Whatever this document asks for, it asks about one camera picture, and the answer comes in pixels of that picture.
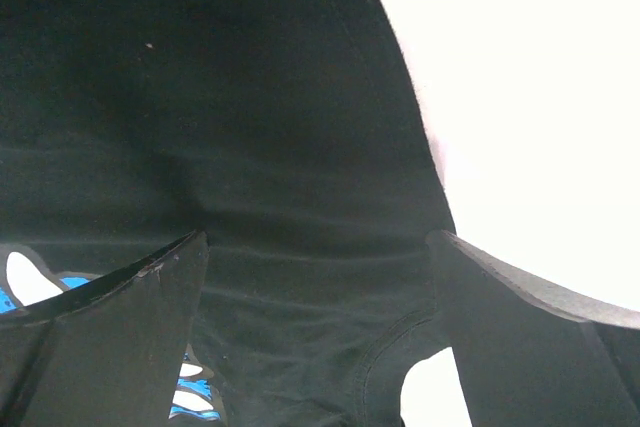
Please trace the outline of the black t-shirt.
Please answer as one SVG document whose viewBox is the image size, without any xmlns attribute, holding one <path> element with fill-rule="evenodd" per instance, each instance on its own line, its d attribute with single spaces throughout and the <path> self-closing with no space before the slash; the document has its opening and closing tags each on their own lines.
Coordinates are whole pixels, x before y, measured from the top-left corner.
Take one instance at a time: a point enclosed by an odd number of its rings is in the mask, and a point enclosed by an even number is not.
<svg viewBox="0 0 640 427">
<path fill-rule="evenodd" d="M 398 426 L 454 227 L 380 0 L 1 0 L 1 239 L 107 273 L 210 242 L 232 426 Z"/>
</svg>

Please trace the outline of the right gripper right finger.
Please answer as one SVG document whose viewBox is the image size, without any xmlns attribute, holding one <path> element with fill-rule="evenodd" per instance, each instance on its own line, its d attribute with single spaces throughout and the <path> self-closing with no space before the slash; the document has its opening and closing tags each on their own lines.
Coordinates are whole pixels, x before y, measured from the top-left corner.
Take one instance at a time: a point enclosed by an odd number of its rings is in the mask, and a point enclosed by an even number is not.
<svg viewBox="0 0 640 427">
<path fill-rule="evenodd" d="M 475 426 L 636 426 L 639 314 L 428 236 L 438 304 Z"/>
</svg>

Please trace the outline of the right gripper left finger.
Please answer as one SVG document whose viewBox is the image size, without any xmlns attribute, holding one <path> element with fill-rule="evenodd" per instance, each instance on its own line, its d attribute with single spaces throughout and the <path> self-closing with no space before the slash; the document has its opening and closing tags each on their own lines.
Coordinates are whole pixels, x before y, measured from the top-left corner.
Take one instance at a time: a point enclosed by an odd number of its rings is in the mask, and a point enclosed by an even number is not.
<svg viewBox="0 0 640 427">
<path fill-rule="evenodd" d="M 1 247 L 5 426 L 181 426 L 211 417 L 190 345 L 208 266 L 202 232 L 105 275 Z"/>
</svg>

